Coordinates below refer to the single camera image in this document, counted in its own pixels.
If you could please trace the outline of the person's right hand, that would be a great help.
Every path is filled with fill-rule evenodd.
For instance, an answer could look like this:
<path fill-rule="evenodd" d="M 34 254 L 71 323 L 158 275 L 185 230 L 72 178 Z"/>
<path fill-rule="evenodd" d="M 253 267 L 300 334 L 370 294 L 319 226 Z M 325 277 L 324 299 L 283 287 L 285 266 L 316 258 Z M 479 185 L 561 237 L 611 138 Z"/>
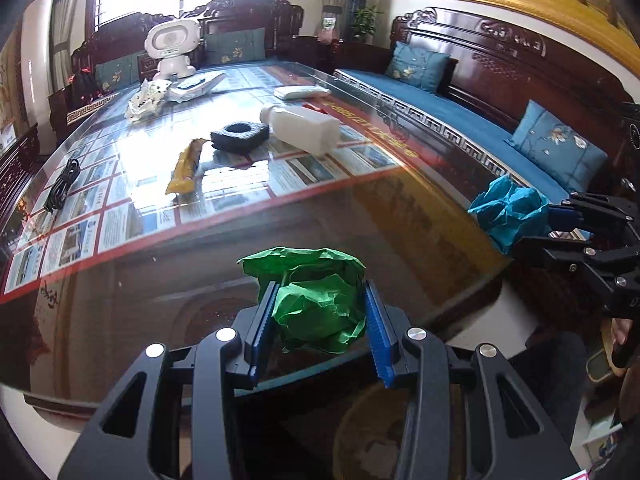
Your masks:
<path fill-rule="evenodd" d="M 631 320 L 627 320 L 626 318 L 612 319 L 612 361 L 617 367 L 624 367 L 636 354 L 636 345 L 634 344 L 634 340 L 629 337 L 631 332 Z"/>

